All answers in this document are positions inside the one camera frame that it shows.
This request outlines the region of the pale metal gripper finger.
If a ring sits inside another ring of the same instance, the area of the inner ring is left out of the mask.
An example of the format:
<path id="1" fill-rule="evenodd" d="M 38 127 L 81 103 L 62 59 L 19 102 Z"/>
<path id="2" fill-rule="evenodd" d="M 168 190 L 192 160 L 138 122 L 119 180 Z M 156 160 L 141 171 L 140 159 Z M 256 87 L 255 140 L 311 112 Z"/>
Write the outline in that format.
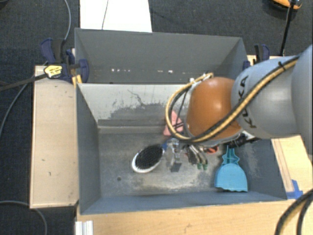
<path id="1" fill-rule="evenodd" d="M 166 165 L 168 168 L 172 168 L 174 165 L 174 147 L 173 141 L 167 142 L 167 149 L 166 149 Z"/>
<path id="2" fill-rule="evenodd" d="M 181 155 L 180 155 L 180 151 L 176 148 L 173 149 L 172 151 L 172 160 L 171 160 L 171 167 L 170 167 L 170 171 L 171 172 L 179 172 L 180 167 L 182 165 L 181 162 Z"/>

